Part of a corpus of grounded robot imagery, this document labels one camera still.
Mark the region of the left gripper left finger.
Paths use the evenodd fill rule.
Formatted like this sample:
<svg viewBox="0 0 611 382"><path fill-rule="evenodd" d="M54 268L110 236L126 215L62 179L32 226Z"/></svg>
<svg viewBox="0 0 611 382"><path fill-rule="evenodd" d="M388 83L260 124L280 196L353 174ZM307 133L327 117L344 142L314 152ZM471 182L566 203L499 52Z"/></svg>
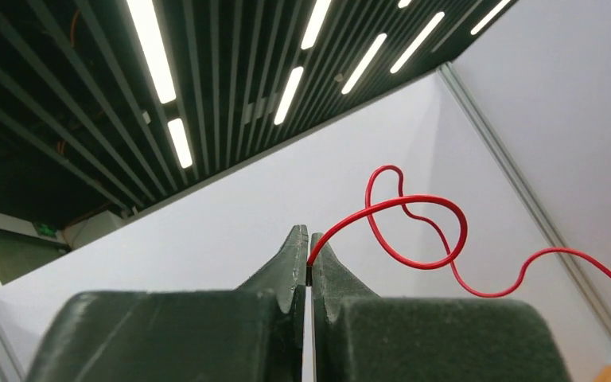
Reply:
<svg viewBox="0 0 611 382"><path fill-rule="evenodd" d="M309 234L231 290L85 291L44 335L29 381L299 381Z"/></svg>

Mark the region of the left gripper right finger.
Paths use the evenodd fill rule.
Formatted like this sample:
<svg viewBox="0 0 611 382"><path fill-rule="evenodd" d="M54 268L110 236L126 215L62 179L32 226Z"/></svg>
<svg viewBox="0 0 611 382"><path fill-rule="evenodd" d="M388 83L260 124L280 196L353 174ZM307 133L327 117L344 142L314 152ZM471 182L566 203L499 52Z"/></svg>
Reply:
<svg viewBox="0 0 611 382"><path fill-rule="evenodd" d="M321 244L321 233L312 240L316 380L570 379L548 325L527 303L381 297Z"/></svg>

